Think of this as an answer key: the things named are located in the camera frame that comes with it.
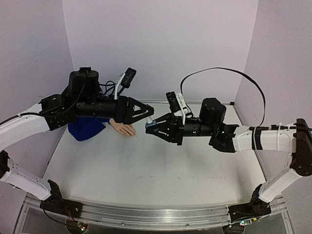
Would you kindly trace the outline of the blue nail polish bottle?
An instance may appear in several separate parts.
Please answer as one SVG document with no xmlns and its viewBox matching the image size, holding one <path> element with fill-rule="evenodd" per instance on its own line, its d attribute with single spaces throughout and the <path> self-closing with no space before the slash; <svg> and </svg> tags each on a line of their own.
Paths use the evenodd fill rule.
<svg viewBox="0 0 312 234">
<path fill-rule="evenodd" d="M 156 125 L 156 122 L 155 122 L 155 121 L 153 121 L 153 122 L 151 122 L 151 123 L 146 123 L 146 124 L 145 124 L 145 129 L 151 128 L 152 126 L 155 126 L 155 125 Z"/>
</svg>

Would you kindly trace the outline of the white nail polish cap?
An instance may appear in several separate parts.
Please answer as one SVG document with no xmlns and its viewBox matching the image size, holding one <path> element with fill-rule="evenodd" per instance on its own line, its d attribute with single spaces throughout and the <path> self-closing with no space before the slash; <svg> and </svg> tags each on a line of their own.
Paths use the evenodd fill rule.
<svg viewBox="0 0 312 234">
<path fill-rule="evenodd" d="M 146 123 L 147 124 L 151 124 L 153 122 L 152 118 L 151 117 L 147 117 L 146 118 Z"/>
</svg>

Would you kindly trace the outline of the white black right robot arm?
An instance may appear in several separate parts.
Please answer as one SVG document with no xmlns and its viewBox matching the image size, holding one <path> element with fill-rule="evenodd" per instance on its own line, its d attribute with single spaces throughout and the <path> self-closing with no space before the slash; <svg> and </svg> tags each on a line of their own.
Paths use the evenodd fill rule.
<svg viewBox="0 0 312 234">
<path fill-rule="evenodd" d="M 226 107 L 216 98 L 203 100 L 197 118 L 190 117 L 184 101 L 169 104 L 170 113 L 146 123 L 147 134 L 177 145 L 184 137 L 210 137 L 209 146 L 223 153 L 256 150 L 290 154 L 284 169 L 255 189 L 254 199 L 270 203 L 295 181 L 312 174 L 312 130 L 302 118 L 288 125 L 225 124 Z"/>
</svg>

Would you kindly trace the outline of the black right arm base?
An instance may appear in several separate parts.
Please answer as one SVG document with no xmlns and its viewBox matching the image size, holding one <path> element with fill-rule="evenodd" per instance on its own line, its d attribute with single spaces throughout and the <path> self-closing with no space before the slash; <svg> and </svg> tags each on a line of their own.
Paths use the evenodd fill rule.
<svg viewBox="0 0 312 234">
<path fill-rule="evenodd" d="M 260 218 L 271 214 L 270 204 L 259 198 L 259 191 L 262 184 L 258 185 L 252 194 L 252 198 L 248 203 L 231 205 L 228 209 L 231 223 L 243 220 Z"/>
</svg>

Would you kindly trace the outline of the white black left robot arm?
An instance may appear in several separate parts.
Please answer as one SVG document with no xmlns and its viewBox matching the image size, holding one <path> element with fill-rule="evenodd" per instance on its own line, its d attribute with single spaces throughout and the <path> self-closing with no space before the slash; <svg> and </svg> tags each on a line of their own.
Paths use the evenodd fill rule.
<svg viewBox="0 0 312 234">
<path fill-rule="evenodd" d="M 45 201 L 55 213 L 66 208 L 58 185 L 24 170 L 10 158 L 5 149 L 30 136 L 53 131 L 77 117 L 112 118 L 117 123 L 131 125 L 154 114 L 154 109 L 132 97 L 100 94 L 99 73 L 81 67 L 69 75 L 69 84 L 62 94 L 42 99 L 31 108 L 0 123 L 0 180 L 31 193 Z"/>
</svg>

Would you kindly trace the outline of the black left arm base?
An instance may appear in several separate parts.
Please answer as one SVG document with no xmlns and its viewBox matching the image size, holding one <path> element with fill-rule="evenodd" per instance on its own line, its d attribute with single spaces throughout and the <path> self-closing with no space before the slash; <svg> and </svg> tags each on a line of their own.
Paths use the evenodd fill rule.
<svg viewBox="0 0 312 234">
<path fill-rule="evenodd" d="M 82 203 L 68 200 L 62 197 L 59 185 L 52 180 L 47 180 L 50 185 L 50 194 L 47 199 L 42 200 L 40 208 L 55 214 L 67 215 L 71 218 L 80 218 Z"/>
</svg>

